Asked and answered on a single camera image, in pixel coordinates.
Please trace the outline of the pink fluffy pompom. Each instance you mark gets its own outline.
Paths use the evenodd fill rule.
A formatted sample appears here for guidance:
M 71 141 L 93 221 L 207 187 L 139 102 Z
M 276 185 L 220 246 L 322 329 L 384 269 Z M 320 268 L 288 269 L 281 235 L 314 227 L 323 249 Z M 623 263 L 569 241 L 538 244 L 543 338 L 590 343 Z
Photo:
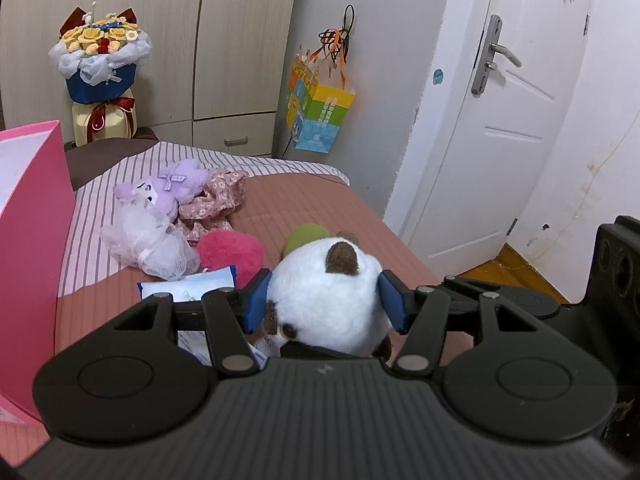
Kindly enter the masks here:
M 250 234 L 236 231 L 212 231 L 196 245 L 203 268 L 217 271 L 227 266 L 235 268 L 235 286 L 245 287 L 262 270 L 264 248 Z

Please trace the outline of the white brown plush toy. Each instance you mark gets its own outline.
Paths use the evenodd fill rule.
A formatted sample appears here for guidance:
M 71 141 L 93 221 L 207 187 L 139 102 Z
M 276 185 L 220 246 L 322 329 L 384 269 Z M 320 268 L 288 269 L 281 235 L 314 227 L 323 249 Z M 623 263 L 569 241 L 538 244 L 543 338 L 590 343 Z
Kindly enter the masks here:
M 289 342 L 388 361 L 392 324 L 378 294 L 377 258 L 348 233 L 303 244 L 272 271 L 256 348 L 280 356 Z

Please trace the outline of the green makeup sponge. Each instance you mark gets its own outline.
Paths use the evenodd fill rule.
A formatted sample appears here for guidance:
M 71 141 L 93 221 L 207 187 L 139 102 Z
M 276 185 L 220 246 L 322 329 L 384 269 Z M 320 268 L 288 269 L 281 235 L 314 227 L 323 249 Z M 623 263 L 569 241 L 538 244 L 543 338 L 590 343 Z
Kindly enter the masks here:
M 304 223 L 288 234 L 282 248 L 282 257 L 286 258 L 291 252 L 315 240 L 329 237 L 329 231 L 318 223 Z

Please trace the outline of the white wipes pack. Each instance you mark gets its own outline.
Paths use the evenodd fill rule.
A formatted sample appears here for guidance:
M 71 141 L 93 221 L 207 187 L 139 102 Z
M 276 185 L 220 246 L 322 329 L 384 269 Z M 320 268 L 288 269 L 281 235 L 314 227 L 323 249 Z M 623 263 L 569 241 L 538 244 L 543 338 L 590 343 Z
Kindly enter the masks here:
M 212 366 L 204 332 L 200 330 L 179 330 L 178 347 L 195 356 L 203 365 L 208 367 Z M 268 356 L 265 356 L 252 344 L 250 344 L 250 351 L 253 353 L 256 363 L 262 370 L 268 362 Z

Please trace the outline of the white tissue pack blue print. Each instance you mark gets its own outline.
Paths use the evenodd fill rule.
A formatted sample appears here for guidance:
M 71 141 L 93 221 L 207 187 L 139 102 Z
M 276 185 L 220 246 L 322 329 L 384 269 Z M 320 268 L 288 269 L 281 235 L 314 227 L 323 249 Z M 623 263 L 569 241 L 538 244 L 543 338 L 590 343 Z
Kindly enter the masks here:
M 201 300 L 211 290 L 235 289 L 234 279 L 235 266 L 227 266 L 216 271 L 183 276 L 175 281 L 142 282 L 137 286 L 142 299 L 166 292 L 171 294 L 175 302 L 189 302 Z

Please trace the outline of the pink floral scrunchie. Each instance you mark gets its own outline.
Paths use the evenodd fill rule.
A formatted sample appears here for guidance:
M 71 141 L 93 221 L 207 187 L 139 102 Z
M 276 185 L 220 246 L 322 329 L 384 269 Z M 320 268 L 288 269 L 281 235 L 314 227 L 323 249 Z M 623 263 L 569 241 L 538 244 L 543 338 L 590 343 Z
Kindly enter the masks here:
M 233 230 L 229 217 L 244 202 L 247 180 L 248 173 L 242 170 L 213 170 L 201 194 L 179 207 L 176 227 L 190 245 L 197 245 L 210 232 Z

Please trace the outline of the purple plush toy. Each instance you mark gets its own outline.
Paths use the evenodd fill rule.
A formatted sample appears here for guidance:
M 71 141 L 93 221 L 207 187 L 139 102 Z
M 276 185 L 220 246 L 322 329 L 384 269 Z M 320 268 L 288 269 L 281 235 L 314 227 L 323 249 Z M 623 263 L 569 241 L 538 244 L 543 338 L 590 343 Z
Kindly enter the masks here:
M 163 168 L 156 177 L 116 185 L 114 195 L 116 200 L 140 196 L 174 222 L 179 207 L 192 203 L 203 192 L 208 178 L 209 172 L 197 160 L 185 159 Z

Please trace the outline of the colourful paper gift bag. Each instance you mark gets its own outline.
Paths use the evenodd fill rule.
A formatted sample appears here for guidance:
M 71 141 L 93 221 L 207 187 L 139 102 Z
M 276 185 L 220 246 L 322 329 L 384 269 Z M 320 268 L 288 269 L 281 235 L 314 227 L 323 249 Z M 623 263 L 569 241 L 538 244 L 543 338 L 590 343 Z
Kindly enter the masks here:
M 349 4 L 339 28 L 318 33 L 316 50 L 300 49 L 288 77 L 285 123 L 299 151 L 328 154 L 354 102 L 346 74 L 350 33 L 356 11 Z

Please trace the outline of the pink cardboard box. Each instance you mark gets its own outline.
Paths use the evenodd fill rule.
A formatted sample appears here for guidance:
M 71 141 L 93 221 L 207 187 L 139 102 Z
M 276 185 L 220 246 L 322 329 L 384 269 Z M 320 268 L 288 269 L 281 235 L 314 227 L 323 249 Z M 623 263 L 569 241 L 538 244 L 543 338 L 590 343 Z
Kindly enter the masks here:
M 1 420 L 36 426 L 32 382 L 53 356 L 75 195 L 60 123 L 1 133 Z

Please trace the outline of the white door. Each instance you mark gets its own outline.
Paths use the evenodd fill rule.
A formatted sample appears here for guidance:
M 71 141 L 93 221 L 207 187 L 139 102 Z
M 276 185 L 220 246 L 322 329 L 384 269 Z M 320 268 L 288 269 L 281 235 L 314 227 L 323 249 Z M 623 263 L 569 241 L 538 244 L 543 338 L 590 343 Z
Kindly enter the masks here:
M 437 276 L 495 258 L 518 224 L 565 120 L 585 47 L 589 0 L 487 0 L 472 21 L 476 52 L 446 142 L 426 170 L 405 237 Z M 483 36 L 502 18 L 502 55 L 484 93 L 473 96 Z

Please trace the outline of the beige wardrobe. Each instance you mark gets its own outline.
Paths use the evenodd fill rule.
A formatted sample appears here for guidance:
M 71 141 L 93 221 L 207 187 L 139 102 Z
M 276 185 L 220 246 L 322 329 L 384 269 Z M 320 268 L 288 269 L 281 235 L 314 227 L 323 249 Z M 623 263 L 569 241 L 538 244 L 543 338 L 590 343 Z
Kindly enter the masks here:
M 1 123 L 56 120 L 72 102 L 49 58 L 73 12 L 133 10 L 150 36 L 132 93 L 161 139 L 238 155 L 271 152 L 294 0 L 1 0 Z

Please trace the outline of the yellow flower bouquet blue wrap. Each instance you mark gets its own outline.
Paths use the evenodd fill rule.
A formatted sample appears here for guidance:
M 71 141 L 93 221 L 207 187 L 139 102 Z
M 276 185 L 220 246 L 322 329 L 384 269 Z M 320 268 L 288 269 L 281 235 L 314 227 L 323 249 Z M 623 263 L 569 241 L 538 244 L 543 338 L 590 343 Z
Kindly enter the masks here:
M 65 79 L 72 101 L 75 144 L 132 138 L 138 124 L 131 87 L 138 65 L 152 51 L 151 38 L 138 24 L 134 10 L 95 20 L 77 8 L 58 34 L 49 58 Z

